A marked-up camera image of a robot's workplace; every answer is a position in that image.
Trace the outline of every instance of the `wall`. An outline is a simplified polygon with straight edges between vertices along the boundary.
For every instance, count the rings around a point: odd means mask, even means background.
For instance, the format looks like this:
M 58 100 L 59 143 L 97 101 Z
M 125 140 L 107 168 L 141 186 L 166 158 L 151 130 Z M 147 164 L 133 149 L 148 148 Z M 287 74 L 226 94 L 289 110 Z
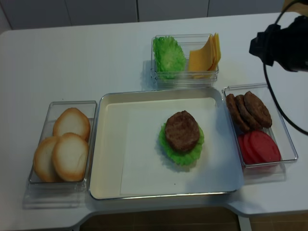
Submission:
M 277 13 L 282 9 L 284 0 L 210 0 L 208 17 Z
M 2 34 L 4 31 L 10 30 L 11 27 L 8 23 L 8 20 L 6 19 L 3 9 L 0 6 L 0 34 Z

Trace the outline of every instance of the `green lettuce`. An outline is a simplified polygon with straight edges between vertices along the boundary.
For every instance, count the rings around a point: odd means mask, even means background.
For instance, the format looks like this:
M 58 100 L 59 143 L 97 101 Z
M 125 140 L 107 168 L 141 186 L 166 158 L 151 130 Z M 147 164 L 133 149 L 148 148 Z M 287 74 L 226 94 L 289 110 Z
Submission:
M 157 72 L 184 71 L 186 59 L 182 47 L 172 36 L 153 40 L 153 51 Z
M 159 140 L 160 145 L 165 150 L 167 156 L 172 161 L 174 161 L 177 165 L 187 166 L 187 165 L 191 165 L 193 162 L 195 162 L 196 160 L 200 158 L 201 151 L 202 151 L 202 144 L 204 143 L 204 133 L 202 129 L 199 127 L 199 125 L 198 127 L 200 131 L 200 138 L 198 140 L 198 143 L 192 150 L 188 152 L 182 152 L 182 153 L 175 151 L 170 147 L 165 137 L 165 127 L 166 127 L 166 124 L 164 123 L 164 125 L 162 126 L 159 132 L 158 140 Z

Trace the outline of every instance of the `yellow cheese slice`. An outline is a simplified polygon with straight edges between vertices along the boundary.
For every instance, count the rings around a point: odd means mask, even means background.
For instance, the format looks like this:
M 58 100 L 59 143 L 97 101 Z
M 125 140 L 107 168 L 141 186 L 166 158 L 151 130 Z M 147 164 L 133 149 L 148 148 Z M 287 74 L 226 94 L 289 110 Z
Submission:
M 216 59 L 215 59 L 215 62 L 213 63 L 213 65 L 209 68 L 209 71 L 215 71 L 216 70 L 218 62 L 220 61 L 220 58 L 221 58 L 219 36 L 216 33 L 215 33 L 214 38 L 213 38 L 213 43 L 214 43 L 214 47 L 215 47 Z
M 215 54 L 213 48 L 213 39 L 210 36 L 204 47 L 196 51 L 190 51 L 188 71 L 207 71 L 213 64 Z

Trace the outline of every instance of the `plastic tray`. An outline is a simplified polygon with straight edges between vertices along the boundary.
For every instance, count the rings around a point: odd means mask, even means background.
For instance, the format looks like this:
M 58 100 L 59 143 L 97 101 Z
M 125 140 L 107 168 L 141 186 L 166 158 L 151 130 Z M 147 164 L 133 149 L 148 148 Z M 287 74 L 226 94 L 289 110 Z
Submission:
M 78 102 L 52 102 L 48 108 L 46 120 L 44 123 L 44 127 L 42 130 L 41 137 L 39 139 L 39 143 L 47 137 L 52 136 L 52 129 L 57 118 L 68 108 L 75 107 L 80 110 L 83 114 L 85 114 L 90 121 L 90 137 L 88 140 L 89 144 L 89 154 L 87 159 L 87 167 L 85 176 L 81 181 L 78 182 L 42 182 L 40 178 L 36 175 L 35 171 L 32 169 L 30 171 L 30 175 L 28 178 L 29 187 L 32 189 L 63 189 L 63 190 L 85 190 L 86 181 L 87 181 L 87 173 L 90 169 L 91 163 L 91 154 L 93 150 L 93 128 L 95 127 L 95 113 L 96 113 L 96 105 L 95 101 L 78 101 Z
M 158 134 L 178 111 L 191 113 L 205 134 L 200 159 L 179 167 Z M 114 93 L 100 101 L 90 178 L 95 199 L 224 194 L 243 183 L 231 122 L 214 88 Z
M 270 112 L 272 118 L 272 126 L 271 128 L 267 129 L 264 128 L 263 131 L 271 136 L 271 138 L 276 142 L 278 148 L 280 150 L 282 160 L 277 162 L 268 162 L 268 163 L 260 163 L 260 164 L 253 164 L 248 165 L 243 161 L 242 153 L 237 143 L 237 149 L 241 156 L 242 165 L 249 169 L 250 172 L 256 171 L 257 172 L 283 172 L 285 170 L 286 164 L 295 163 L 298 160 L 298 155 L 289 135 L 288 129 L 285 126 L 284 120 L 276 108 L 276 105 L 271 97 L 270 91 L 268 89 L 267 84 L 251 84 L 251 85 L 239 85 L 239 86 L 232 86 L 225 88 L 222 93 L 224 97 L 224 102 L 226 96 L 229 94 L 234 94 L 234 96 L 239 94 L 245 94 L 246 92 L 251 91 L 260 100 L 266 105 L 267 109 Z M 233 124 L 233 132 L 234 135 L 237 137 L 242 132 L 237 128 L 235 124 Z
M 207 42 L 211 34 L 200 35 L 157 35 L 152 39 L 152 52 L 151 52 L 151 78 L 155 88 L 169 89 L 169 88 L 200 88 L 212 87 L 217 81 L 219 68 L 216 71 L 187 71 L 189 53 L 193 50 L 201 49 Z M 182 47 L 185 58 L 186 67 L 185 71 L 178 72 L 157 72 L 156 62 L 153 52 L 153 40 L 155 38 L 173 36 L 178 44 Z M 194 76 L 202 76 L 202 78 L 194 79 Z

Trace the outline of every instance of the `white paper sheet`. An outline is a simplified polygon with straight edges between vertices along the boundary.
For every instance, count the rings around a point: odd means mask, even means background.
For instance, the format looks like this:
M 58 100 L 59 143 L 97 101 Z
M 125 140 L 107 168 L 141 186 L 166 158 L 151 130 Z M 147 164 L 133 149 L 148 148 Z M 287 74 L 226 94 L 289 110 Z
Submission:
M 242 169 L 230 139 L 231 129 L 226 129 L 228 124 L 223 108 L 217 107 L 211 98 L 178 100 L 173 104 L 166 102 L 165 106 L 162 104 L 159 102 L 159 110 L 152 103 L 152 107 L 139 107 L 128 114 L 120 193 L 157 195 L 238 189 L 243 183 Z M 174 113 L 183 110 L 195 118 L 205 135 L 201 157 L 190 167 L 175 165 L 158 142 L 163 123 Z

